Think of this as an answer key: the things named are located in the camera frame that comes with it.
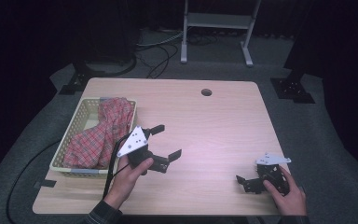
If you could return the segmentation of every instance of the table hole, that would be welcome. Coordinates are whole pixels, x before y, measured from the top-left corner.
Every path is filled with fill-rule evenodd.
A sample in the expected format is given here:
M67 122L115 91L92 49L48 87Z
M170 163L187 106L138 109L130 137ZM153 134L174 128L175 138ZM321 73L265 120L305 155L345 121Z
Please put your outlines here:
M201 94L204 95L204 96L210 96L210 95L212 95L212 91L209 90L209 89L203 89L201 91Z

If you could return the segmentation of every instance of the plastic basket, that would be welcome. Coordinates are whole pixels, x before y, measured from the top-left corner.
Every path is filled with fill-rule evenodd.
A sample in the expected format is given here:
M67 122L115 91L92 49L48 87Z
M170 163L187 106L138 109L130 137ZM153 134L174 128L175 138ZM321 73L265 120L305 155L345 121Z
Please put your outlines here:
M63 136L63 139L60 142L60 145L57 148L57 151L50 163L50 170L61 172L65 176L71 177L91 177L91 178L106 178L106 170L98 169L73 169L62 167L63 157L65 155L66 149L74 136L77 133L80 133L88 128L96 126L98 121L98 107L100 102L108 98L82 98L79 104L77 105L75 114L72 116L71 122L69 123L68 128ZM136 101L128 100L133 105L133 116L131 122L131 130L135 128L136 124Z

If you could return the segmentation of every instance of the light wood surface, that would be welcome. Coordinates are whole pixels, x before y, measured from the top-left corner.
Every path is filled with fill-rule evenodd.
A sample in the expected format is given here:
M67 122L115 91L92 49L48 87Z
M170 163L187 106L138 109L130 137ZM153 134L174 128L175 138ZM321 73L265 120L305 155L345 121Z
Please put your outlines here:
M211 96L201 90L209 89ZM137 123L165 125L149 150L167 157L182 149L167 174L141 176L120 210L126 215L256 216L279 214L269 194L245 193L236 175L257 178L255 160L283 156L260 91L253 82L93 78L83 97L137 101ZM101 200L104 179L64 177L48 171L37 214L87 214Z

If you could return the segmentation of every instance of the white triangular bracket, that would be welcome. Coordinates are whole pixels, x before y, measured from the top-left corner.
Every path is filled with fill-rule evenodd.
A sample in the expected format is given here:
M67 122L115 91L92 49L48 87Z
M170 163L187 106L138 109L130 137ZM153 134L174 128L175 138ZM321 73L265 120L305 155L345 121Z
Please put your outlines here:
M289 158L275 156L269 153L266 153L263 157L255 161L255 163L259 165L277 165L289 162L292 162Z
M123 147L117 153L117 156L122 157L146 145L147 139L144 132L142 131L141 126L136 126L133 129L130 137L127 138L127 141L124 143Z

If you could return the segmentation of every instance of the folded shirt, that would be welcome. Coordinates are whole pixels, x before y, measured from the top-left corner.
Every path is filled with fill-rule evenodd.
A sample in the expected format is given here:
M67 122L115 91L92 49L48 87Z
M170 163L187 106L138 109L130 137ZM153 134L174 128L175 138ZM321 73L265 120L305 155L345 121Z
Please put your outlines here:
M101 101L98 107L98 125L72 137L63 157L62 167L108 167L115 142L130 131L133 113L134 107L126 98Z

